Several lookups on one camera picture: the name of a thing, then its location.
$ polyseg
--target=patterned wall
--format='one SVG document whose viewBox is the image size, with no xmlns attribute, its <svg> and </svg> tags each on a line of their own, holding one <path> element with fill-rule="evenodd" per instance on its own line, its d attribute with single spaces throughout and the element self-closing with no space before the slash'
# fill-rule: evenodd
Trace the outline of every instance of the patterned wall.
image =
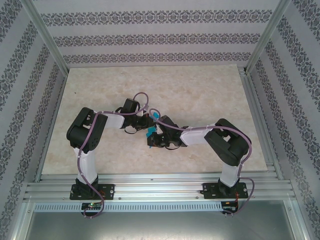
<svg viewBox="0 0 320 240">
<path fill-rule="evenodd" d="M 320 239 L 320 0 L 293 0 L 252 81 L 281 169 L 311 239 Z"/>
<path fill-rule="evenodd" d="M 279 0 L 35 0 L 69 67 L 244 67 Z"/>
<path fill-rule="evenodd" d="M 0 240 L 35 179 L 65 77 L 19 0 L 0 0 Z"/>
</svg>

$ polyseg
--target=marble floor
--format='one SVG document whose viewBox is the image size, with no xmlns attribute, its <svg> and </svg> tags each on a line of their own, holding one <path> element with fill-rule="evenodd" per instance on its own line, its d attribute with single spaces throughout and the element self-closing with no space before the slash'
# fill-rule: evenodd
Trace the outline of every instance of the marble floor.
<svg viewBox="0 0 320 240">
<path fill-rule="evenodd" d="M 149 107 L 178 126 L 200 127 L 225 118 L 252 140 L 244 171 L 267 170 L 236 65 L 72 68 L 42 174 L 76 174 L 77 159 L 66 133 L 83 107 L 114 111 L 138 92 Z M 140 103 L 145 102 L 139 96 Z M 222 161 L 208 144 L 177 150 L 147 146 L 147 130 L 134 135 L 107 129 L 95 150 L 99 174 L 221 172 Z"/>
</svg>

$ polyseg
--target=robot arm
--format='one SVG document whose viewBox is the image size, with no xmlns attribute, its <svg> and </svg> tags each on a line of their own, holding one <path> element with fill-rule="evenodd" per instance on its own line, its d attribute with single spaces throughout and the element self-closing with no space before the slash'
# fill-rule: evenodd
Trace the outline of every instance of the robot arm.
<svg viewBox="0 0 320 240">
<path fill-rule="evenodd" d="M 135 113 L 137 109 L 140 109 L 139 102 L 127 98 L 124 106 L 117 110 L 122 114 L 128 114 Z M 84 107 L 67 131 L 66 137 L 70 141 L 70 145 L 74 148 L 77 156 L 80 147 L 88 135 L 89 127 L 93 122 L 95 114 L 92 109 Z M 178 127 L 166 115 L 159 120 L 170 126 Z M 239 182 L 238 171 L 241 158 L 247 154 L 249 150 L 247 142 L 240 135 L 221 129 L 191 130 L 192 128 L 187 126 L 183 127 L 183 129 L 185 129 L 184 131 L 176 130 L 168 126 L 156 124 L 147 113 L 142 113 L 141 116 L 136 114 L 125 116 L 112 113 L 99 114 L 88 142 L 81 153 L 79 164 L 83 176 L 95 189 L 98 189 L 98 175 L 95 168 L 94 150 L 99 144 L 104 129 L 124 129 L 132 126 L 139 131 L 155 125 L 157 125 L 162 133 L 153 132 L 147 138 L 147 144 L 149 146 L 163 148 L 169 147 L 170 144 L 174 144 L 177 147 L 187 147 L 193 144 L 209 144 L 223 161 L 222 174 L 218 181 L 219 191 L 223 193 L 222 195 L 226 198 L 234 194 L 234 189 Z M 238 130 L 223 118 L 213 125 Z M 81 193 L 80 195 L 82 195 L 84 199 L 92 199 L 95 196 L 95 192 L 86 184 L 80 173 L 77 176 L 76 185 L 78 191 Z"/>
<path fill-rule="evenodd" d="M 168 116 L 159 119 L 161 122 L 173 127 L 178 127 Z M 238 130 L 234 125 L 224 118 L 219 119 L 216 124 L 209 126 L 221 126 Z M 194 144 L 209 144 L 215 153 L 223 161 L 222 173 L 218 181 L 219 190 L 225 197 L 234 194 L 234 190 L 239 182 L 240 162 L 244 155 L 248 153 L 248 143 L 237 133 L 222 129 L 203 129 L 191 130 L 191 127 L 185 128 L 184 131 L 172 129 L 161 124 L 158 127 L 162 133 L 153 132 L 148 137 L 147 143 L 153 147 L 169 147 L 174 144 L 177 147 L 187 147 Z"/>
</svg>

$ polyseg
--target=purple cable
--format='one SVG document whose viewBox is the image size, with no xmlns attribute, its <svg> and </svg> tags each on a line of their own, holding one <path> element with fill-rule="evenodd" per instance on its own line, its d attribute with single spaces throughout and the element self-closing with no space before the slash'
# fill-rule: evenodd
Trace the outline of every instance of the purple cable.
<svg viewBox="0 0 320 240">
<path fill-rule="evenodd" d="M 240 166 L 239 166 L 239 170 L 238 170 L 237 176 L 238 176 L 240 179 L 243 179 L 243 180 L 250 180 L 250 181 L 252 182 L 252 190 L 251 190 L 251 192 L 250 192 L 247 200 L 244 202 L 243 206 L 242 206 L 238 211 L 236 211 L 235 213 L 232 213 L 232 212 L 230 212 L 230 211 L 224 210 L 225 212 L 229 212 L 229 213 L 232 214 L 232 215 L 235 215 L 235 214 L 238 214 L 239 212 L 241 212 L 241 211 L 244 209 L 245 205 L 247 205 L 247 203 L 248 203 L 249 200 L 251 199 L 252 194 L 254 193 L 254 190 L 255 190 L 255 182 L 254 182 L 254 180 L 253 180 L 252 178 L 250 178 L 250 177 L 240 177 L 240 173 L 241 173 L 241 170 L 242 170 L 242 166 L 243 166 L 244 162 L 248 160 L 248 158 L 250 157 L 250 155 L 251 155 L 251 153 L 252 153 L 252 145 L 251 145 L 251 142 L 250 142 L 249 138 L 248 138 L 246 135 L 244 135 L 241 131 L 238 131 L 238 130 L 236 130 L 236 129 L 233 129 L 233 128 L 227 127 L 227 126 L 200 126 L 200 127 L 191 127 L 191 128 L 180 128 L 180 127 L 171 126 L 171 125 L 166 124 L 166 123 L 163 123 L 163 122 L 161 122 L 160 120 L 158 120 L 157 118 L 155 118 L 155 117 L 153 116 L 153 114 L 151 113 L 151 111 L 157 112 L 158 115 L 159 115 L 158 118 L 160 118 L 160 117 L 161 117 L 161 114 L 160 114 L 160 112 L 159 112 L 157 109 L 155 109 L 155 108 L 150 108 L 150 110 L 149 110 L 149 116 L 150 116 L 155 122 L 157 122 L 158 124 L 161 124 L 161 125 L 163 125 L 163 126 L 166 126 L 166 127 L 168 127 L 168 128 L 171 128 L 171 129 L 175 129 L 175 130 L 179 130 L 179 131 L 187 131 L 187 130 L 190 130 L 190 131 L 192 131 L 192 130 L 206 130 L 206 129 L 222 129 L 222 130 L 227 130 L 227 131 L 234 132 L 234 133 L 240 135 L 240 136 L 246 141 L 246 143 L 247 143 L 248 146 L 249 146 L 249 152 L 248 152 L 248 154 L 245 156 L 245 158 L 240 162 Z"/>
<path fill-rule="evenodd" d="M 98 196 L 100 197 L 101 202 L 102 202 L 102 207 L 101 207 L 100 211 L 97 212 L 97 213 L 96 213 L 95 215 L 93 215 L 93 216 L 86 216 L 86 210 L 87 210 L 87 208 L 86 208 L 86 209 L 83 211 L 83 215 L 84 215 L 85 218 L 92 219 L 92 218 L 95 218 L 95 217 L 99 216 L 99 215 L 103 212 L 103 210 L 104 210 L 104 208 L 105 208 L 105 199 L 104 199 L 103 196 L 89 183 L 89 181 L 85 178 L 84 173 L 81 171 L 81 168 L 80 168 L 80 157 L 81 157 L 82 150 L 84 149 L 85 145 L 87 144 L 87 142 L 88 142 L 88 140 L 89 140 L 89 137 L 90 137 L 90 135 L 91 135 L 91 133 L 92 133 L 92 131 L 93 131 L 94 125 L 95 125 L 95 123 L 96 123 L 96 120 L 97 120 L 97 117 L 98 117 L 99 114 L 115 114 L 115 115 L 121 115 L 121 116 L 129 116 L 129 115 L 136 115 L 136 114 L 140 113 L 141 111 L 143 111 L 144 109 L 148 108 L 149 97 L 148 97 L 148 95 L 147 95 L 145 92 L 138 92 L 136 95 L 134 95 L 133 100 L 135 100 L 135 98 L 136 98 L 138 95 L 140 95 L 140 94 L 143 94 L 143 95 L 146 96 L 146 104 L 144 105 L 144 107 L 142 107 L 140 110 L 138 110 L 138 111 L 136 111 L 136 112 L 132 112 L 132 113 L 119 113 L 119 112 L 114 112 L 114 111 L 99 111 L 99 112 L 97 112 L 97 113 L 95 114 L 95 116 L 94 116 L 93 122 L 92 122 L 91 127 L 90 127 L 89 132 L 88 132 L 88 135 L 86 136 L 86 138 L 85 138 L 82 146 L 81 146 L 80 149 L 79 149 L 78 158 L 77 158 L 78 171 L 79 171 L 80 175 L 82 176 L 83 180 L 86 182 L 86 184 L 87 184 L 96 194 L 98 194 Z M 248 151 L 248 154 L 246 155 L 246 157 L 240 162 L 240 167 L 239 167 L 237 176 L 238 176 L 240 179 L 250 180 L 250 181 L 252 182 L 252 190 L 251 190 L 251 193 L 250 193 L 248 199 L 247 199 L 246 202 L 243 204 L 243 206 L 241 207 L 241 209 L 239 209 L 239 210 L 237 211 L 237 213 L 240 212 L 240 211 L 242 211 L 243 207 L 244 207 L 244 206 L 247 204 L 247 202 L 250 200 L 250 198 L 251 198 L 251 196 L 252 196 L 252 194 L 253 194 L 253 192 L 254 192 L 254 189 L 255 189 L 255 183 L 254 183 L 254 181 L 253 181 L 250 177 L 240 177 L 240 172 L 241 172 L 241 170 L 242 170 L 242 165 L 244 164 L 245 161 L 248 160 L 248 158 L 250 157 L 250 155 L 251 155 L 251 153 L 252 153 L 252 146 L 251 146 L 251 142 L 250 142 L 250 140 L 248 139 L 248 137 L 247 137 L 246 135 L 244 135 L 241 131 L 238 131 L 238 130 L 236 130 L 236 129 L 233 129 L 233 128 L 227 127 L 227 126 L 201 126 L 201 127 L 191 127 L 191 128 L 187 128 L 187 129 L 185 129 L 185 128 L 179 128 L 179 127 L 175 127 L 175 126 L 171 126 L 171 125 L 168 125 L 168 124 L 166 124 L 166 123 L 163 123 L 163 122 L 159 121 L 157 118 L 153 117 L 151 111 L 157 112 L 158 115 L 159 115 L 159 118 L 161 117 L 160 112 L 159 112 L 157 109 L 155 109 L 155 108 L 151 108 L 151 109 L 149 110 L 149 116 L 150 116 L 155 122 L 157 122 L 158 124 L 164 125 L 164 126 L 166 126 L 166 127 L 168 127 L 168 128 L 176 129 L 176 130 L 179 130 L 179 131 L 186 131 L 186 130 L 188 130 L 188 129 L 190 129 L 190 131 L 192 131 L 192 130 L 205 130 L 205 129 L 222 129 L 222 130 L 231 131 L 231 132 L 234 132 L 234 133 L 240 135 L 240 136 L 247 142 L 247 144 L 248 144 L 248 146 L 249 146 L 249 151 Z"/>
<path fill-rule="evenodd" d="M 162 121 L 160 121 L 160 120 L 158 120 L 157 118 L 155 118 L 155 117 L 153 116 L 153 114 L 151 113 L 151 111 L 157 112 L 158 115 L 159 115 L 159 118 L 160 118 L 160 117 L 161 117 L 161 114 L 160 114 L 160 112 L 159 112 L 157 109 L 155 109 L 155 108 L 150 108 L 150 110 L 149 110 L 149 116 L 150 116 L 155 122 L 157 122 L 158 124 L 161 124 L 161 125 L 163 125 L 163 126 L 166 126 L 166 127 L 168 127 L 168 128 L 171 128 L 171 129 L 175 129 L 175 130 L 179 130 L 179 131 L 187 131 L 187 130 L 190 130 L 190 131 L 192 131 L 192 130 L 206 130 L 206 129 L 222 129 L 222 130 L 231 131 L 231 132 L 234 132 L 234 133 L 240 135 L 240 136 L 246 141 L 246 143 L 247 143 L 248 146 L 249 146 L 249 152 L 248 152 L 248 154 L 247 154 L 247 155 L 245 156 L 245 158 L 240 162 L 239 170 L 238 170 L 238 173 L 237 173 L 238 177 L 240 177 L 240 172 L 241 172 L 241 170 L 242 170 L 242 165 L 244 164 L 245 161 L 248 160 L 248 158 L 250 157 L 250 155 L 251 155 L 251 153 L 252 153 L 251 142 L 250 142 L 249 138 L 248 138 L 246 135 L 244 135 L 241 131 L 238 131 L 238 130 L 236 130 L 236 129 L 233 129 L 233 128 L 227 127 L 227 126 L 199 126 L 199 127 L 191 127 L 191 128 L 180 128 L 180 127 L 171 126 L 171 125 L 169 125 L 169 124 L 163 123 Z"/>
<path fill-rule="evenodd" d="M 118 112 L 114 112 L 114 111 L 98 111 L 95 116 L 94 116 L 94 119 L 92 121 L 92 124 L 91 124 L 91 127 L 89 129 L 89 132 L 88 132 L 88 135 L 86 136 L 82 146 L 80 147 L 79 149 L 79 153 L 78 153 L 78 157 L 77 157 L 77 167 L 78 167 L 78 171 L 81 175 L 81 177 L 83 178 L 83 180 L 85 181 L 85 183 L 96 193 L 98 194 L 99 198 L 101 199 L 101 203 L 102 203 L 102 207 L 100 209 L 99 212 L 97 212 L 95 215 L 93 216 L 87 216 L 86 215 L 86 211 L 87 211 L 87 208 L 83 211 L 83 215 L 86 219 L 93 219 L 95 217 L 98 217 L 102 212 L 103 210 L 105 209 L 105 199 L 104 197 L 90 184 L 90 182 L 86 179 L 86 177 L 84 176 L 84 173 L 82 172 L 81 170 L 81 167 L 80 167 L 80 157 L 81 157 L 81 153 L 82 153 L 82 150 L 84 149 L 85 145 L 87 144 L 90 136 L 91 136 L 91 133 L 94 129 L 94 126 L 96 124 L 96 121 L 97 121 L 97 117 L 99 114 L 116 114 L 116 115 L 121 115 L 121 116 L 129 116 L 129 115 L 136 115 L 138 113 L 140 113 L 141 111 L 143 111 L 144 109 L 146 109 L 148 107 L 148 103 L 149 103 L 149 97 L 148 95 L 145 93 L 145 92 L 138 92 L 136 95 L 134 95 L 133 97 L 133 100 L 140 94 L 143 94 L 146 96 L 146 103 L 144 105 L 144 107 L 142 107 L 140 110 L 136 111 L 136 112 L 132 112 L 132 113 L 118 113 Z"/>
</svg>

